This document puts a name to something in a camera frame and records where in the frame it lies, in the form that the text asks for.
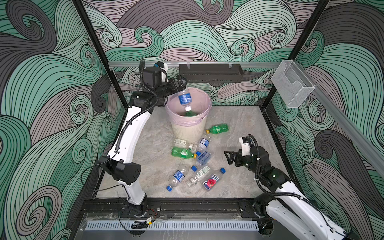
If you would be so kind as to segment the pepsi label clear bottle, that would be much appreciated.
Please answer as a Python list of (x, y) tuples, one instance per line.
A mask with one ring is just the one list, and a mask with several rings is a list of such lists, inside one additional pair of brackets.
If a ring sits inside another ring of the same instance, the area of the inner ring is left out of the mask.
[(175, 187), (177, 187), (185, 178), (187, 170), (185, 168), (180, 168), (175, 171), (171, 176), (171, 180), (167, 185), (167, 190), (171, 192)]

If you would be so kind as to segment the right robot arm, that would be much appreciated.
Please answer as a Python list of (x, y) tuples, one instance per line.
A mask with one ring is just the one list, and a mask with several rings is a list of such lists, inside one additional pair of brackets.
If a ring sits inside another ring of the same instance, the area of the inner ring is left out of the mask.
[(255, 214), (261, 218), (261, 234), (269, 234), (273, 230), (272, 222), (277, 221), (300, 240), (360, 238), (353, 232), (347, 233), (307, 199), (282, 170), (272, 165), (269, 153), (258, 145), (253, 135), (242, 137), (239, 142), (240, 150), (224, 154), (230, 165), (254, 173), (254, 180), (263, 192), (253, 205)]

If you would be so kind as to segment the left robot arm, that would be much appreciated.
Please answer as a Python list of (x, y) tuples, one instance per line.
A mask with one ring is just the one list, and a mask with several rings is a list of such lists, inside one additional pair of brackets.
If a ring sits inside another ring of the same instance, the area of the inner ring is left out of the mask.
[(177, 76), (156, 87), (145, 79), (142, 85), (142, 90), (131, 95), (125, 123), (113, 148), (98, 160), (98, 165), (125, 190), (128, 209), (134, 215), (143, 215), (147, 210), (147, 195), (139, 183), (142, 167), (133, 162), (136, 144), (155, 106), (184, 91), (187, 80)]

